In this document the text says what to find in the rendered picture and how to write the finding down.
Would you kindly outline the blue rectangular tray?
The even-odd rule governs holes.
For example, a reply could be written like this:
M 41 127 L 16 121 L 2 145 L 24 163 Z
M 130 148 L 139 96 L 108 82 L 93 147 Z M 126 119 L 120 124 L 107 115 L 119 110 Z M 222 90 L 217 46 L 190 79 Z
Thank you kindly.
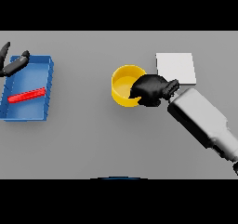
M 4 82 L 0 98 L 0 120 L 6 122 L 45 121 L 48 116 L 54 62 L 49 55 L 31 55 L 29 64 Z M 43 88 L 37 98 L 9 103 L 9 97 Z

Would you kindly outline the red beaker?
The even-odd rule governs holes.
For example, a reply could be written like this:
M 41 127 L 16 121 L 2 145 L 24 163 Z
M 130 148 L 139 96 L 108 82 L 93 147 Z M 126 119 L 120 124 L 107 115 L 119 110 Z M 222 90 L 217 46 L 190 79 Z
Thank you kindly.
M 46 89 L 44 87 L 37 88 L 35 90 L 29 90 L 19 94 L 11 95 L 7 98 L 7 101 L 9 103 L 19 103 L 29 99 L 37 99 L 37 98 L 43 97 L 45 93 L 46 93 Z

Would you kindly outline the yellow bowl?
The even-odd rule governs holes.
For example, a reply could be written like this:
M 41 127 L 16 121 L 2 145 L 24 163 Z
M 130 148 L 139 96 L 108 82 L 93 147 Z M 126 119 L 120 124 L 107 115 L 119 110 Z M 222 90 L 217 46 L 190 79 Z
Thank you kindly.
M 135 64 L 126 64 L 119 67 L 112 74 L 112 98 L 126 108 L 138 106 L 140 98 L 131 99 L 130 89 L 132 85 L 146 72 Z

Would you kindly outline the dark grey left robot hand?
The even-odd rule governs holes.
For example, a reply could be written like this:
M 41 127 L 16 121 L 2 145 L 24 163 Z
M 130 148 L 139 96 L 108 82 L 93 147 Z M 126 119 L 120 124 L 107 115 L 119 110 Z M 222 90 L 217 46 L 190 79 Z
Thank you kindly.
M 30 60 L 30 52 L 28 50 L 24 51 L 21 56 L 10 62 L 7 66 L 4 65 L 7 56 L 8 49 L 10 48 L 10 43 L 7 42 L 0 49 L 0 77 L 10 77 L 16 72 L 19 72 L 25 68 Z

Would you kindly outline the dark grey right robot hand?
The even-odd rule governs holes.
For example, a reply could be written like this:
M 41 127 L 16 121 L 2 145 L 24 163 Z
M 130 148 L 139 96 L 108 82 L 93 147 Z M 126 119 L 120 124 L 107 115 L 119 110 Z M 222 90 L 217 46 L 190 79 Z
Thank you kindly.
M 158 107 L 161 99 L 169 100 L 179 89 L 179 81 L 166 79 L 157 74 L 142 75 L 130 88 L 130 99 L 139 98 L 138 104 Z

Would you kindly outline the pale square measuring scale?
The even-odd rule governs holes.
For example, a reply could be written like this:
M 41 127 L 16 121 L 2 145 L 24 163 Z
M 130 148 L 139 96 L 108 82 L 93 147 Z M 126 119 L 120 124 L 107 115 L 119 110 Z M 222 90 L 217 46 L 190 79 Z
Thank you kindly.
M 157 73 L 167 81 L 178 79 L 183 86 L 196 85 L 191 53 L 157 53 L 155 57 Z

